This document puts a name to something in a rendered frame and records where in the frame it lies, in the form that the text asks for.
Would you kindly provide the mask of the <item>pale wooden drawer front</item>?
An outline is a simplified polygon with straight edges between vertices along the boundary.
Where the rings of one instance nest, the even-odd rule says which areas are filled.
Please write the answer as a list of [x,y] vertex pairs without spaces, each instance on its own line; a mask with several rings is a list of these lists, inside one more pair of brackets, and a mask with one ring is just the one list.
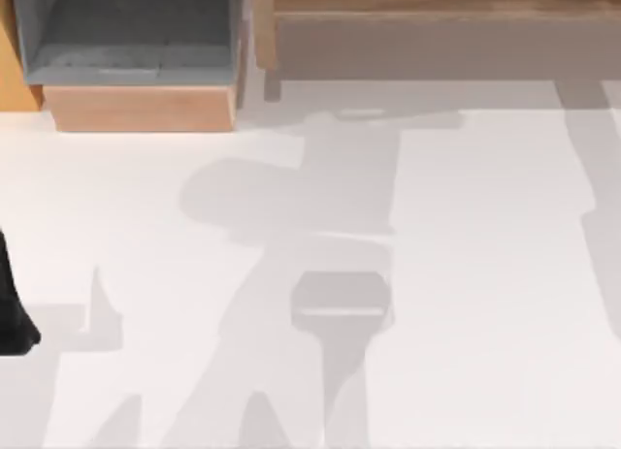
[[43,91],[62,132],[229,132],[237,115],[233,85],[46,85]]

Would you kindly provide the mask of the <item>grey pierced drawer inside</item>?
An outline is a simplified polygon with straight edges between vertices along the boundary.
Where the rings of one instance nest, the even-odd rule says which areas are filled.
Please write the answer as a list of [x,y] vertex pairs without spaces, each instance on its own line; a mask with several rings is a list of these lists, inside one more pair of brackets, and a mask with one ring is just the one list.
[[228,85],[243,0],[14,0],[28,83]]

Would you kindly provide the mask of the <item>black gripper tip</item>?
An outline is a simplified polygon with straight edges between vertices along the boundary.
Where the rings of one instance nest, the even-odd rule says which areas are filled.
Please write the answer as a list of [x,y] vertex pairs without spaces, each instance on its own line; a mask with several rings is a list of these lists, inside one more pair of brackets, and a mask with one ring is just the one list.
[[4,233],[0,230],[0,356],[22,356],[42,335],[16,290]]

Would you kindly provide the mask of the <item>wooden cupboard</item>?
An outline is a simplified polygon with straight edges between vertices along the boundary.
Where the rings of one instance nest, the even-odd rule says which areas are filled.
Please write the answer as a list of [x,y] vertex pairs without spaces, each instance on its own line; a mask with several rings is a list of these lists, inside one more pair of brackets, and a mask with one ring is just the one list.
[[13,0],[0,0],[0,112],[38,112],[44,103],[40,85],[24,81]]

